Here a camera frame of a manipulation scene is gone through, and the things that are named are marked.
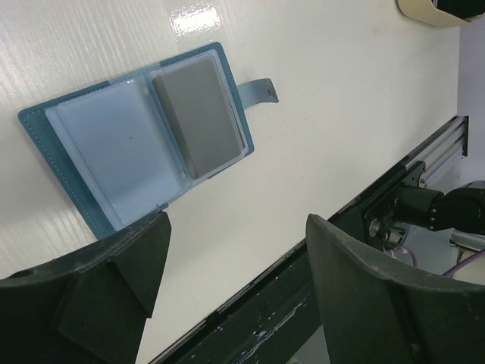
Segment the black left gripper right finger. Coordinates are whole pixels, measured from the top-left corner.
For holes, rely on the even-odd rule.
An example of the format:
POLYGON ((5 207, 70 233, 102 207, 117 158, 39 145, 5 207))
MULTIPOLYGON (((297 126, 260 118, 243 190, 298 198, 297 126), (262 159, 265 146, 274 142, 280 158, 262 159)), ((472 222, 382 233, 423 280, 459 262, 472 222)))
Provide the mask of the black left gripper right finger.
POLYGON ((306 245, 332 363, 482 363, 484 288, 393 259, 318 215, 306 245))

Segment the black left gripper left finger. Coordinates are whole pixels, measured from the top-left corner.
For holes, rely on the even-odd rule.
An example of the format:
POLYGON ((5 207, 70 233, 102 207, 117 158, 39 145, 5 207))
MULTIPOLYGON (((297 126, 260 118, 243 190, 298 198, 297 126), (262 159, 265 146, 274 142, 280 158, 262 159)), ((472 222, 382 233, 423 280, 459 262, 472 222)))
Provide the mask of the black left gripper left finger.
POLYGON ((171 239, 165 212, 1 281, 3 363, 133 363, 171 239))

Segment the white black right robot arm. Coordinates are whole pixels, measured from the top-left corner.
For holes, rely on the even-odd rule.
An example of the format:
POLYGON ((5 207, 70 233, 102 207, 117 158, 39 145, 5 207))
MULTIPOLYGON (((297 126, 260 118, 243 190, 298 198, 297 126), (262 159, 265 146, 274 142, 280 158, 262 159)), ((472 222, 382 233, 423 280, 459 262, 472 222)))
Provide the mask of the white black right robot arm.
POLYGON ((484 182, 470 182, 448 193, 401 187, 393 220, 432 232, 451 230, 449 243, 471 250, 476 238, 484 236, 484 182))

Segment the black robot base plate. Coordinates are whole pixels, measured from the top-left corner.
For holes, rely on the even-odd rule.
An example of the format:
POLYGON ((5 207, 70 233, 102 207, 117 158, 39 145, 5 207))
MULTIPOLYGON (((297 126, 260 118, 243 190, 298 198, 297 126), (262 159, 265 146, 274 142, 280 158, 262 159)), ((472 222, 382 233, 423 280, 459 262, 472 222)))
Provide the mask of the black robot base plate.
POLYGON ((154 361, 285 363, 320 324, 301 242, 154 361))

